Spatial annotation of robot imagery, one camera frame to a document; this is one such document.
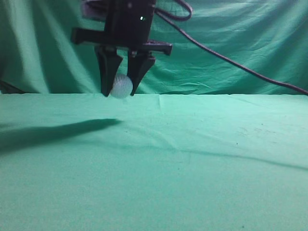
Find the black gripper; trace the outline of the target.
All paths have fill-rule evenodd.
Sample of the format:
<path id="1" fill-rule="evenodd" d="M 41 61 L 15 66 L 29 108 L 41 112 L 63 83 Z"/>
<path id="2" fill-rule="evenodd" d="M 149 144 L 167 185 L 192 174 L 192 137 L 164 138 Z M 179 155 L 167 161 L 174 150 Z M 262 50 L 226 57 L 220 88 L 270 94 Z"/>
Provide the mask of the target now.
<path id="1" fill-rule="evenodd" d="M 128 52 L 127 76 L 132 82 L 130 96 L 143 77 L 155 64 L 152 51 L 170 55 L 172 44 L 150 39 L 150 30 L 156 7 L 155 0 L 83 0 L 81 14 L 84 18 L 104 22 L 103 30 L 72 28 L 71 41 L 101 46 L 94 48 L 97 57 L 101 93 L 108 97 L 118 68 L 123 60 L 116 48 Z"/>

